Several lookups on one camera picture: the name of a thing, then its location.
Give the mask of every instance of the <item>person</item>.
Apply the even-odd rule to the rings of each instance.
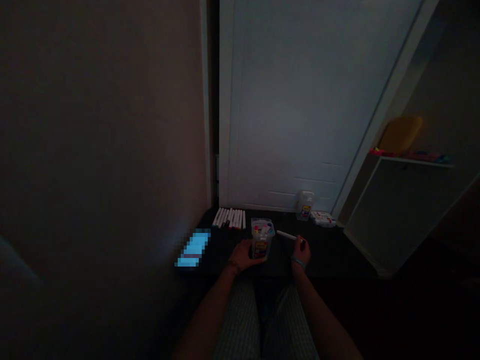
[[[294,284],[283,291],[260,344],[260,321],[251,281],[235,281],[260,264],[252,239],[242,240],[208,291],[173,351],[173,359],[362,359],[352,338],[305,274],[310,247],[301,236],[291,256]]]

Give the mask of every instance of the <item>dark floor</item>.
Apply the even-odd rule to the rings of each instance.
[[[429,238],[391,280],[312,283],[365,359],[463,359],[480,354],[480,294],[469,280],[479,276]],[[190,297],[192,309],[201,298]]]

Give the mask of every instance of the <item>marker set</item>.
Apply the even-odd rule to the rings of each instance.
[[[246,229],[245,210],[235,210],[219,208],[215,215],[215,220],[211,224],[212,228],[222,228],[227,226],[229,229]]]

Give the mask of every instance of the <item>label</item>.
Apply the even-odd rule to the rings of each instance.
[[[304,206],[301,208],[300,216],[301,216],[302,218],[308,218],[308,217],[309,217],[309,214],[310,214],[310,209],[311,209],[311,206],[306,206],[306,205],[304,205]]]
[[[267,256],[267,247],[269,243],[267,241],[257,241],[255,242],[255,251],[253,254],[254,259],[260,259]]]

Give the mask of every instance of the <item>phone screen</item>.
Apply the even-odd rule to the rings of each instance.
[[[179,268],[195,268],[199,266],[200,259],[209,240],[210,229],[195,229],[176,260],[175,266]]]

